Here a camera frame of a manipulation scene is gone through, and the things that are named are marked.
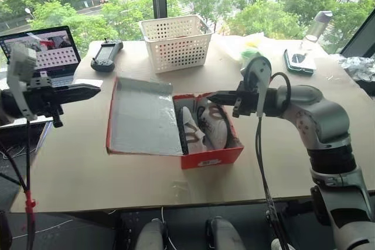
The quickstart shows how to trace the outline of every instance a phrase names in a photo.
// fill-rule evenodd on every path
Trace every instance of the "remote controller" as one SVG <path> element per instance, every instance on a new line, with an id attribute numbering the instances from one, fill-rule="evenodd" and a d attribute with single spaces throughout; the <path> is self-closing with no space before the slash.
<path id="1" fill-rule="evenodd" d="M 101 44 L 96 57 L 91 60 L 91 67 L 96 71 L 109 73 L 115 69 L 115 56 L 124 47 L 122 40 L 108 40 Z"/>

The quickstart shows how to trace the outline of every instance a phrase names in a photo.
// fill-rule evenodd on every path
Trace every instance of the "laptop keyboard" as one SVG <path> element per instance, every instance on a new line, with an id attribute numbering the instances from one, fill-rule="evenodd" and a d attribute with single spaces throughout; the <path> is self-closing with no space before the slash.
<path id="1" fill-rule="evenodd" d="M 52 79 L 52 87 L 61 87 L 70 85 L 73 82 L 73 76 L 64 76 Z"/>

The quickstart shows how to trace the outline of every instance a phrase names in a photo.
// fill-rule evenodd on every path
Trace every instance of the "streetlight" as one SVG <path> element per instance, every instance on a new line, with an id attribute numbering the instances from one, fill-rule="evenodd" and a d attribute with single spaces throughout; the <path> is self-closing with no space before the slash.
<path id="1" fill-rule="evenodd" d="M 33 15 L 33 13 L 31 12 L 31 10 L 29 9 L 29 8 L 25 8 L 25 12 L 27 13 L 27 14 L 29 14 L 34 20 L 35 20 L 35 17 L 34 17 L 34 15 Z"/>

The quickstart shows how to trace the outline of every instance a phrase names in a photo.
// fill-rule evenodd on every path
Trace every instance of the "wooden table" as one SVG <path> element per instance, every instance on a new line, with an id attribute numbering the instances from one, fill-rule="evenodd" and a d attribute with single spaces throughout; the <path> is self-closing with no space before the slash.
<path id="1" fill-rule="evenodd" d="M 87 101 L 63 106 L 64 127 L 52 128 L 32 165 L 32 194 L 38 212 L 105 210 L 127 207 L 235 203 L 264 198 L 255 157 L 257 118 L 233 118 L 245 148 L 233 165 L 181 170 L 179 157 L 108 155 L 105 149 L 111 93 L 116 76 L 173 84 L 174 94 L 235 90 L 242 76 L 227 54 L 232 37 L 213 36 L 202 67 L 154 74 L 145 42 L 124 42 L 113 73 L 90 67 L 100 42 L 92 42 L 75 78 L 103 80 L 102 91 Z M 273 72 L 286 71 L 282 53 L 299 41 L 270 40 L 260 49 Z M 292 84 L 309 84 L 338 102 L 350 117 L 353 153 L 369 190 L 375 189 L 375 104 L 345 71 L 317 47 L 312 77 L 288 73 Z M 278 79 L 272 87 L 283 82 Z M 307 152 L 292 124 L 264 118 L 262 145 L 265 172 L 275 198 L 309 195 L 313 186 Z M 12 212 L 25 211 L 25 196 L 17 196 Z"/>

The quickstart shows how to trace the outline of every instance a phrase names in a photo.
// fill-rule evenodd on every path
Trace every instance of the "white plastic basket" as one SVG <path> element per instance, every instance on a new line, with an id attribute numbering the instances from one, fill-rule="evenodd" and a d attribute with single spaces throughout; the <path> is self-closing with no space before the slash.
<path id="1" fill-rule="evenodd" d="M 139 22 L 156 73 L 201 66 L 212 31 L 198 15 Z"/>

